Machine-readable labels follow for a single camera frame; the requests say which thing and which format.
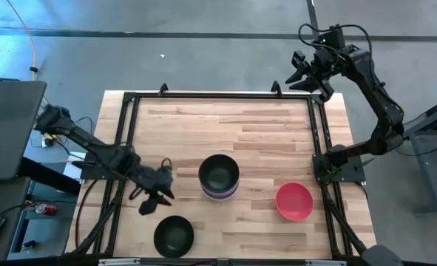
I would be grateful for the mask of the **silver metal bracket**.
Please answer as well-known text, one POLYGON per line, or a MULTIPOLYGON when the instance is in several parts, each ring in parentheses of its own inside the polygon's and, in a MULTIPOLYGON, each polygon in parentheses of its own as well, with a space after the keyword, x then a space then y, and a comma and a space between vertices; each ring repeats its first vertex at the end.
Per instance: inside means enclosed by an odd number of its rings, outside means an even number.
POLYGON ((347 262, 335 260, 306 260, 305 266, 347 266, 347 262))
POLYGON ((110 258, 100 259, 98 266, 140 266, 141 260, 137 258, 110 258))

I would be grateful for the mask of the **dark grey metal cart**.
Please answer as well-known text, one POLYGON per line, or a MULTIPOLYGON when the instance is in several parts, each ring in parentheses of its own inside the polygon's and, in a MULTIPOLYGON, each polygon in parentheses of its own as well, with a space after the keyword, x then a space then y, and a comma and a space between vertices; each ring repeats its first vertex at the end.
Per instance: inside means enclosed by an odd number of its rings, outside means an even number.
POLYGON ((407 141, 413 152, 399 152, 413 157, 427 188, 430 202, 416 208, 413 213, 423 216, 437 213, 437 104, 422 112, 418 117, 404 123, 403 140, 407 141))

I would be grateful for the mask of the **dark desk top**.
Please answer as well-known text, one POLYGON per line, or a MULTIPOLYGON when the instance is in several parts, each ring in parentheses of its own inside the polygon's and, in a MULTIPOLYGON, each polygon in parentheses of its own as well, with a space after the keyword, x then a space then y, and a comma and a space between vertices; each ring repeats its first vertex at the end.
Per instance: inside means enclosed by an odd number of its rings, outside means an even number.
POLYGON ((0 261, 10 252, 30 183, 28 177, 0 181, 0 216, 5 219, 0 229, 0 261))

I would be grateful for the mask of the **white bowl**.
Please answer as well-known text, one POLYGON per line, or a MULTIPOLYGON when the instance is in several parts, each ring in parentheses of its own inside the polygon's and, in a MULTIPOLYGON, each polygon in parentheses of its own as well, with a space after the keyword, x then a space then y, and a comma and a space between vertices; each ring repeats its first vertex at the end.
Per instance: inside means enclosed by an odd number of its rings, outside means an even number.
POLYGON ((212 193, 204 186, 201 186, 203 193, 210 199, 214 201, 226 201, 231 199, 238 190, 238 186, 234 186, 231 190, 225 192, 225 193, 212 193))

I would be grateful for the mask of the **white paper sheet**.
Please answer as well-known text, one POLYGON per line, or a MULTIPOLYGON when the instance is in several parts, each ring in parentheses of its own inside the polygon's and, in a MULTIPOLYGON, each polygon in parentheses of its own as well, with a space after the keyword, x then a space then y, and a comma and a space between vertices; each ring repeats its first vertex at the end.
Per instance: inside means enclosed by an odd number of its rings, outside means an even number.
POLYGON ((81 169, 74 166, 72 163, 75 161, 83 161, 85 156, 86 154, 82 152, 71 152, 70 156, 67 158, 63 175, 78 181, 80 184, 83 184, 84 181, 81 179, 81 169))

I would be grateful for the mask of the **red soda can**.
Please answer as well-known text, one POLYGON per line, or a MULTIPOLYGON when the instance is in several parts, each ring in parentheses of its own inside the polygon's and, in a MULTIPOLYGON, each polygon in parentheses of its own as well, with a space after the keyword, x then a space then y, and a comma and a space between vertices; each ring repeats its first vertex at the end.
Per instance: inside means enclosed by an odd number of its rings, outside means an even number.
POLYGON ((57 208, 54 205, 40 203, 35 206, 35 212, 46 216, 55 216, 57 214, 57 208))

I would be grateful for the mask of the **magenta bowl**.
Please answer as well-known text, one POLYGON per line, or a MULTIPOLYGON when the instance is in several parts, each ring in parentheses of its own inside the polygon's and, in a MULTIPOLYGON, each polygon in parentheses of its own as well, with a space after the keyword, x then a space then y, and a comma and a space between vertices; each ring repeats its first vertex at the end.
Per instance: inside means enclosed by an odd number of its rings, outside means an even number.
POLYGON ((236 194, 239 184, 239 181, 236 183, 212 181, 200 185, 207 197, 215 200, 227 200, 236 194))

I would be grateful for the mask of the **black bowl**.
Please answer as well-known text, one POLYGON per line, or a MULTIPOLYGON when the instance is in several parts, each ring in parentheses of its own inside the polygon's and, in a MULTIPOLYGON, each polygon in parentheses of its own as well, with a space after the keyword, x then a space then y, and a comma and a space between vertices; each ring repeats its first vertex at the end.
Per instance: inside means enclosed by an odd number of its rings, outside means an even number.
POLYGON ((194 244, 194 228, 183 216, 168 216, 161 220, 154 232, 156 251, 166 258, 186 255, 194 244))
POLYGON ((228 155, 214 154, 207 157, 198 170, 199 181, 210 180, 237 180, 240 179, 240 167, 228 155))

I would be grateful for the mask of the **grey flat panel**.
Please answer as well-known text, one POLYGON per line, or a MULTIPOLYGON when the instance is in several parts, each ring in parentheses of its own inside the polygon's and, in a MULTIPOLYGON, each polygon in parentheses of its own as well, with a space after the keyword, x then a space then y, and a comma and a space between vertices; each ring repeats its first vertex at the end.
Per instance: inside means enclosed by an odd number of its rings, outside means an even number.
POLYGON ((0 180, 17 175, 47 83, 0 82, 0 180))

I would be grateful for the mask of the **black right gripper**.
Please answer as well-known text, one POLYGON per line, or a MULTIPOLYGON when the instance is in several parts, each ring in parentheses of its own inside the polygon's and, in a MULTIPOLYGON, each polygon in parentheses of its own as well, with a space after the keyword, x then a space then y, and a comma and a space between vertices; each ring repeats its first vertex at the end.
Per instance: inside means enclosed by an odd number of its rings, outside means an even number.
POLYGON ((330 52, 317 50, 314 53, 312 62, 308 63, 303 52, 297 50, 293 54, 291 63, 296 71, 285 81, 285 83, 294 83, 289 86, 290 90, 304 92, 319 90, 320 95, 318 98, 320 102, 330 100, 334 90, 329 84, 329 79, 333 74, 335 64, 335 59, 330 52))

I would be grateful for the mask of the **black desk support beam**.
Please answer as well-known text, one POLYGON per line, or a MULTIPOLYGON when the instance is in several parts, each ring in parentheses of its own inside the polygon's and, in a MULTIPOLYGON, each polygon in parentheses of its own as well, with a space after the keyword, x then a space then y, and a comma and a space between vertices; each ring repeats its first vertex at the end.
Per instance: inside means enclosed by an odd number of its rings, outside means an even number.
POLYGON ((42 183, 56 190, 76 196, 79 195, 81 189, 81 184, 77 180, 26 157, 22 158, 17 174, 20 177, 29 177, 37 183, 42 183))

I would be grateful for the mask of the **coral red bowl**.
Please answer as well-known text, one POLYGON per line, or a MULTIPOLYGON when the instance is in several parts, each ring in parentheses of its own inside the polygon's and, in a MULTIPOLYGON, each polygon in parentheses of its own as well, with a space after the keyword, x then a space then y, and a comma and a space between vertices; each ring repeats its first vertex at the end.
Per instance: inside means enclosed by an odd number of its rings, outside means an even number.
POLYGON ((275 205, 284 218, 298 222, 311 215, 314 199, 310 191, 300 183, 286 183, 277 190, 275 205))

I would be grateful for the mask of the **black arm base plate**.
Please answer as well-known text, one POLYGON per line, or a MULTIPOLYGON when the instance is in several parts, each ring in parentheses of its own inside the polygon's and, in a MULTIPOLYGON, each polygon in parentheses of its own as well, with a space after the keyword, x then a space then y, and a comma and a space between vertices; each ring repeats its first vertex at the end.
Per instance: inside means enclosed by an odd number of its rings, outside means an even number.
POLYGON ((316 181, 320 185, 333 182, 360 183, 365 181, 363 164, 360 157, 351 157, 348 162, 340 167, 325 168, 323 164, 324 154, 314 154, 312 163, 316 181))
POLYGON ((75 164, 81 170, 82 180, 125 180, 126 176, 110 171, 98 163, 93 154, 88 152, 85 160, 75 164))

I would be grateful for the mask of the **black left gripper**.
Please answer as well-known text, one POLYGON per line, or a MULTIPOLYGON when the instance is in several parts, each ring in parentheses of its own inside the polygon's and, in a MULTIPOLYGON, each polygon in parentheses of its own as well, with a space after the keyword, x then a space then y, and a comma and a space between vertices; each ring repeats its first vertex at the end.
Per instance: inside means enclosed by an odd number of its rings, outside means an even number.
POLYGON ((175 199, 172 193, 172 167, 161 166, 152 168, 144 166, 135 178, 135 197, 144 192, 148 198, 140 204, 138 212, 142 216, 152 214, 159 205, 171 206, 170 199, 175 199))

